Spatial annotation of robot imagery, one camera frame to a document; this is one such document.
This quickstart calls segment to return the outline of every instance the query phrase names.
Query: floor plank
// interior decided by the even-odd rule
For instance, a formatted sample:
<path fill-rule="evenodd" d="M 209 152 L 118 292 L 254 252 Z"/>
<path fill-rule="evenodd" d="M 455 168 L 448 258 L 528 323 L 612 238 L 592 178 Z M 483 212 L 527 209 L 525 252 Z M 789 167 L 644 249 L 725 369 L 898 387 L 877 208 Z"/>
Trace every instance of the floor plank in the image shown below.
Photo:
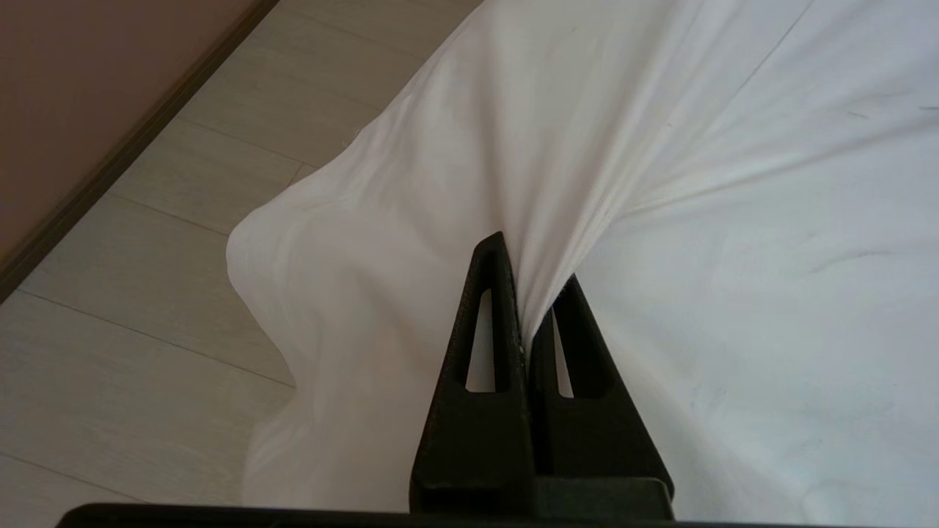
<path fill-rule="evenodd" d="M 230 233 L 281 192 L 300 165 L 177 117 L 110 192 Z"/>
<path fill-rule="evenodd" d="M 229 57 L 183 108 L 195 123 L 315 166 L 348 147 L 380 112 L 291 71 Z"/>
<path fill-rule="evenodd" d="M 290 185 L 293 185 L 294 183 L 297 183 L 301 179 L 304 179 L 310 176 L 315 171 L 316 171 L 316 167 L 304 163 L 303 166 L 300 167 L 300 170 L 297 171 L 297 174 L 294 175 L 293 179 L 290 180 Z"/>
<path fill-rule="evenodd" d="M 21 289 L 292 382 L 228 283 L 223 235 L 106 195 Z"/>
<path fill-rule="evenodd" d="M 408 0 L 284 0 L 281 6 L 421 59 L 433 54 L 463 20 Z"/>
<path fill-rule="evenodd" d="M 0 306 L 0 452 L 143 501 L 236 503 L 291 392 L 26 293 Z"/>
<path fill-rule="evenodd" d="M 277 7 L 233 55 L 383 109 L 423 61 Z"/>
<path fill-rule="evenodd" d="M 132 502 L 125 495 L 0 455 L 0 519 L 4 526 L 50 528 L 80 505 Z"/>

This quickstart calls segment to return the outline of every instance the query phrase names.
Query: black clamp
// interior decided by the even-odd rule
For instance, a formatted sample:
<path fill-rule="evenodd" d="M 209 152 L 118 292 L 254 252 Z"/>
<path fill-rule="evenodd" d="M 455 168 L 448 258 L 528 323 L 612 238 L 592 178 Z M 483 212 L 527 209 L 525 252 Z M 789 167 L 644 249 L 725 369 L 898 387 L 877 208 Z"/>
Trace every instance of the black clamp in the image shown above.
<path fill-rule="evenodd" d="M 492 294 L 495 392 L 466 389 L 480 298 Z M 561 395 L 554 320 L 574 397 Z M 501 233 L 469 264 L 411 473 L 411 513 L 672 520 L 668 470 L 639 417 L 576 277 L 525 355 Z"/>

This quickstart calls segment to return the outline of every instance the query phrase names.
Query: pink wall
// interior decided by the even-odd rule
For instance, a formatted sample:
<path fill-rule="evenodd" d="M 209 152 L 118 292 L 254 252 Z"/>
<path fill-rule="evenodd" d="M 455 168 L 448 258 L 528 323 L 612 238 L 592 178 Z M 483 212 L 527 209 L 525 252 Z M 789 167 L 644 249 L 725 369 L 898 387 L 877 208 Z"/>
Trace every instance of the pink wall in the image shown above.
<path fill-rule="evenodd" d="M 0 261 L 254 0 L 0 0 Z"/>

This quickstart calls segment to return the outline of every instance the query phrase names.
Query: floor seam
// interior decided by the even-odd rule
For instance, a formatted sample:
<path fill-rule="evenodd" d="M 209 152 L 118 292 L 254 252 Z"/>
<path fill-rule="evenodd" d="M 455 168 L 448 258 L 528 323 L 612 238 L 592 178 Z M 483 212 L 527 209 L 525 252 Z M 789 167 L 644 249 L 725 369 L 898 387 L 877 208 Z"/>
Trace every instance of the floor seam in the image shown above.
<path fill-rule="evenodd" d="M 156 212 L 158 212 L 158 213 L 160 213 L 160 214 L 165 214 L 166 216 L 173 217 L 173 218 L 179 220 L 180 222 L 185 222 L 186 224 L 189 224 L 189 225 L 194 225 L 194 226 L 196 226 L 196 227 L 201 227 L 201 228 L 205 229 L 206 231 L 210 231 L 210 232 L 212 232 L 212 233 L 215 233 L 216 235 L 222 235 L 222 236 L 225 237 L 225 238 L 228 238 L 228 236 L 231 234 L 231 233 L 223 233 L 222 231 L 216 231 L 215 229 L 212 229 L 211 227 L 208 227 L 208 226 L 205 226 L 205 225 L 202 225 L 202 224 L 198 224 L 197 222 L 194 222 L 194 221 L 192 221 L 192 220 L 189 220 L 189 219 L 186 219 L 186 218 L 182 218 L 181 216 L 176 216 L 176 215 L 173 214 L 172 212 L 168 212 L 168 211 L 165 211 L 165 210 L 157 209 L 157 208 L 155 208 L 155 207 L 153 207 L 153 206 L 151 206 L 151 205 L 138 202 L 137 200 L 134 200 L 133 198 L 128 198 L 127 196 L 125 196 L 125 195 L 123 195 L 123 194 L 120 194 L 118 191 L 111 191 L 111 190 L 109 190 L 109 191 L 107 192 L 107 194 L 110 195 L 110 196 L 113 196 L 113 197 L 115 197 L 115 198 L 120 198 L 120 199 L 122 199 L 122 200 L 131 202 L 132 204 L 137 205 L 137 206 L 140 206 L 140 207 L 142 207 L 142 208 L 146 208 L 146 209 L 149 209 L 149 210 L 154 210 L 154 211 L 156 211 Z"/>
<path fill-rule="evenodd" d="M 44 466 L 44 465 L 42 465 L 42 464 L 39 464 L 39 463 L 37 463 L 37 462 L 34 462 L 34 461 L 32 461 L 32 460 L 27 460 L 27 459 L 25 459 L 25 458 L 17 457 L 16 455 L 11 455 L 10 453 L 7 453 L 6 451 L 0 451 L 0 457 L 6 457 L 6 458 L 9 458 L 9 459 L 11 459 L 11 460 L 16 460 L 16 461 L 21 462 L 21 463 L 23 463 L 23 464 L 30 465 L 30 466 L 33 466 L 33 467 L 36 467 L 36 468 L 40 468 L 41 470 L 47 471 L 47 472 L 49 472 L 49 473 L 57 474 L 57 475 L 59 475 L 59 476 L 64 476 L 64 477 L 66 477 L 66 478 L 68 478 L 68 479 L 71 479 L 71 480 L 74 480 L 74 481 L 77 481 L 77 482 L 81 482 L 81 483 L 83 483 L 83 484 L 87 484 L 88 486 L 93 486 L 93 487 L 98 488 L 98 489 L 103 489 L 103 490 L 105 490 L 105 491 L 109 491 L 109 492 L 111 492 L 111 493 L 113 493 L 113 494 L 115 494 L 115 495 L 120 495 L 120 496 L 122 496 L 122 497 L 127 497 L 128 499 L 132 499 L 132 500 L 134 500 L 134 501 L 138 501 L 138 502 L 141 502 L 141 503 L 146 503 L 145 500 L 140 499 L 140 498 L 138 498 L 138 497 L 134 497 L 133 495 L 128 495 L 127 493 L 124 493 L 124 492 L 121 492 L 121 491 L 117 491 L 116 489 L 107 488 L 106 486 L 102 486 L 101 484 L 96 484 L 96 483 L 94 483 L 94 482 L 91 482 L 90 480 L 85 480 L 85 479 L 83 479 L 83 478 L 81 478 L 81 477 L 78 477 L 78 476 L 75 476 L 75 475 L 73 475 L 73 474 L 62 473 L 62 472 L 60 472 L 60 471 L 58 471 L 58 470 L 55 470 L 55 469 L 50 468 L 50 467 L 46 467 L 46 466 Z"/>
<path fill-rule="evenodd" d="M 249 140 L 247 140 L 247 139 L 244 139 L 243 137 L 237 137 L 236 135 L 230 134 L 230 133 L 228 133 L 228 132 L 223 132 L 223 131 L 220 131 L 220 130 L 213 129 L 212 127 L 209 127 L 208 125 L 205 125 L 205 124 L 200 123 L 200 122 L 198 122 L 198 121 L 193 121 L 192 119 L 189 119 L 189 118 L 183 116 L 182 114 L 177 114 L 177 116 L 174 117 L 174 119 L 179 119 L 180 121 L 185 121 L 185 122 L 187 122 L 187 123 L 189 123 L 189 124 L 191 124 L 191 125 L 194 125 L 194 126 L 196 126 L 196 127 L 199 127 L 200 129 L 205 129 L 205 130 L 207 130 L 207 131 L 209 131 L 209 132 L 215 132 L 215 133 L 217 133 L 217 134 L 219 134 L 219 135 L 223 135 L 223 136 L 225 136 L 225 137 L 227 137 L 227 138 L 229 138 L 229 139 L 234 139 L 234 140 L 236 140 L 236 141 L 240 141 L 241 143 L 247 143 L 248 145 L 251 145 L 252 147 L 260 148 L 261 150 L 264 150 L 265 152 L 269 152 L 269 153 L 271 153 L 271 154 L 275 154 L 275 155 L 280 156 L 280 157 L 282 157 L 282 158 L 287 158 L 288 160 L 290 160 L 290 161 L 292 161 L 292 162 L 309 164 L 309 163 L 305 162 L 304 160 L 298 160 L 297 158 L 294 158 L 294 157 L 292 157 L 292 156 L 287 156 L 287 155 L 284 154 L 283 152 L 278 152 L 277 150 L 271 150 L 270 148 L 267 148 L 267 147 L 261 147 L 260 145 L 258 145 L 258 144 L 256 144 L 256 143 L 253 143 L 253 142 L 251 142 L 251 141 L 249 141 Z"/>
<path fill-rule="evenodd" d="M 225 360 L 222 360 L 222 359 L 217 358 L 217 357 L 215 357 L 215 356 L 208 355 L 208 354 L 206 354 L 206 353 L 204 353 L 204 352 L 200 352 L 200 351 L 198 351 L 198 350 L 193 350 L 193 349 L 190 349 L 190 348 L 187 348 L 187 347 L 183 347 L 182 345 L 179 345 L 178 343 L 174 343 L 174 342 L 169 341 L 169 340 L 167 340 L 167 339 L 163 339 L 162 337 L 158 337 L 158 336 L 153 335 L 153 334 L 148 334 L 148 333 L 146 333 L 146 332 L 142 332 L 142 331 L 137 330 L 137 329 L 135 329 L 135 328 L 131 328 L 130 326 L 121 324 L 121 323 L 119 323 L 119 322 L 110 320 L 110 319 L 108 319 L 108 318 L 103 318 L 103 317 L 101 317 L 101 316 L 99 316 L 99 315 L 96 315 L 96 314 L 91 314 L 91 313 L 85 312 L 85 310 L 81 310 L 81 309 L 76 308 L 76 307 L 74 307 L 74 306 L 69 306 L 68 304 L 61 303 L 61 302 L 56 301 L 56 300 L 53 300 L 53 299 L 49 299 L 48 297 L 43 297 L 42 295 L 39 295 L 39 294 L 37 294 L 37 293 L 33 293 L 32 291 L 28 291 L 28 290 L 25 290 L 25 289 L 22 289 L 22 288 L 17 288 L 17 291 L 19 291 L 19 292 L 21 292 L 21 293 L 25 293 L 26 295 L 29 295 L 29 296 L 31 296 L 31 297 L 35 297 L 35 298 L 37 298 L 37 299 L 42 299 L 43 301 L 45 301 L 45 302 L 47 302 L 47 303 L 52 303 L 52 304 L 55 304 L 56 306 L 62 306 L 63 308 L 66 308 L 66 309 L 68 309 L 68 310 L 71 310 L 71 311 L 73 311 L 73 312 L 76 312 L 76 313 L 79 313 L 79 314 L 82 314 L 82 315 L 85 315 L 85 316 L 89 316 L 90 318 L 95 318 L 95 319 L 102 320 L 102 321 L 104 321 L 104 322 L 113 324 L 113 325 L 115 325 L 115 326 L 118 326 L 118 327 L 120 327 L 120 328 L 123 328 L 124 330 L 128 330 L 128 331 L 134 332 L 135 334 L 139 334 L 139 335 L 142 335 L 142 336 L 144 336 L 144 337 L 149 337 L 150 339 L 156 339 L 157 341 L 160 341 L 161 343 L 165 343 L 165 344 L 167 344 L 167 345 L 171 345 L 171 346 L 173 346 L 173 347 L 176 347 L 177 349 L 181 349 L 181 350 L 186 350 L 186 351 L 188 351 L 188 352 L 192 352 L 193 354 L 202 356 L 202 357 L 204 357 L 204 358 L 208 358 L 208 359 L 210 359 L 210 360 L 212 360 L 212 361 L 215 361 L 215 362 L 218 362 L 218 363 L 220 363 L 220 364 L 222 364 L 222 365 L 228 365 L 228 366 L 230 366 L 230 367 L 232 367 L 232 368 L 236 368 L 236 369 L 241 370 L 241 371 L 243 371 L 243 372 L 247 372 L 247 373 L 249 373 L 249 374 L 253 374 L 253 375 L 257 376 L 258 378 L 263 378 L 263 379 L 265 379 L 265 380 L 273 381 L 273 382 L 275 382 L 275 383 L 277 383 L 277 384 L 283 385 L 284 387 L 290 387 L 291 389 L 295 389 L 295 388 L 296 388 L 294 385 L 291 385 L 290 383 L 287 383 L 287 382 L 285 382 L 285 381 L 277 380 L 277 379 L 272 378 L 272 377 L 270 377 L 270 376 L 266 376 L 266 375 L 264 375 L 264 374 L 261 374 L 260 372 L 254 372 L 253 370 L 251 370 L 251 369 L 249 369 L 249 368 L 246 368 L 246 367 L 244 367 L 244 366 L 240 366 L 240 365 L 235 365 L 235 364 L 232 364 L 232 363 L 228 363 L 228 362 L 225 361 Z"/>
<path fill-rule="evenodd" d="M 411 52 L 407 52 L 407 51 L 405 51 L 405 50 L 401 50 L 401 49 L 395 48 L 395 47 L 389 45 L 387 42 L 382 42 L 382 41 L 380 41 L 380 40 L 375 40 L 375 39 L 369 39 L 369 38 L 366 37 L 365 35 L 360 35 L 360 34 L 354 32 L 354 31 L 352 31 L 352 30 L 350 30 L 350 29 L 345 29 L 344 27 L 340 27 L 340 26 L 338 26 L 338 25 L 335 25 L 335 24 L 332 24 L 332 23 L 328 23 L 328 22 L 326 22 L 326 21 L 323 21 L 323 20 L 321 20 L 321 19 L 318 19 L 315 15 L 308 15 L 308 14 L 306 14 L 306 13 L 297 11 L 297 10 L 295 10 L 295 9 L 291 9 L 290 7 L 287 7 L 287 6 L 284 7 L 284 11 L 287 11 L 287 12 L 289 12 L 289 13 L 291 13 L 291 14 L 294 14 L 294 15 L 297 15 L 297 16 L 300 16 L 300 17 L 303 17 L 303 18 L 305 18 L 305 19 L 307 19 L 307 20 L 311 20 L 311 21 L 313 21 L 313 22 L 315 22 L 315 23 L 319 23 L 319 24 L 325 25 L 326 27 L 328 27 L 328 28 L 330 28 L 330 29 L 335 29 L 336 31 L 339 31 L 339 32 L 341 32 L 341 33 L 345 33 L 345 34 L 347 34 L 347 35 L 351 35 L 352 37 L 355 37 L 355 38 L 357 38 L 357 39 L 362 39 L 362 40 L 364 40 L 364 41 L 366 41 L 366 42 L 370 42 L 370 43 L 372 43 L 372 44 L 376 44 L 376 45 L 378 45 L 378 46 L 380 46 L 380 47 L 382 47 L 382 48 L 387 49 L 387 50 L 390 51 L 390 52 L 394 52 L 394 53 L 397 53 L 397 54 L 401 54 L 401 55 L 404 55 L 404 56 L 408 56 L 408 57 L 413 58 L 413 59 L 420 60 L 422 65 L 423 65 L 424 62 L 427 61 L 427 58 L 428 58 L 428 57 L 421 57 L 421 56 L 415 55 L 415 54 L 413 54 L 413 53 L 411 53 Z"/>

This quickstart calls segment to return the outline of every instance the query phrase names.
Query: white sheet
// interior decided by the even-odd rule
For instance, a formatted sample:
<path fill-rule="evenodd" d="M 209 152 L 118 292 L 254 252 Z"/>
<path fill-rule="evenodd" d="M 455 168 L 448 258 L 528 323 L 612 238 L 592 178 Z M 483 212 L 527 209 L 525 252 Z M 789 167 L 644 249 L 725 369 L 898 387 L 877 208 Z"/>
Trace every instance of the white sheet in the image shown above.
<path fill-rule="evenodd" d="M 489 0 L 232 284 L 297 396 L 250 505 L 406 510 L 473 246 L 574 271 L 688 520 L 939 523 L 939 4 Z"/>

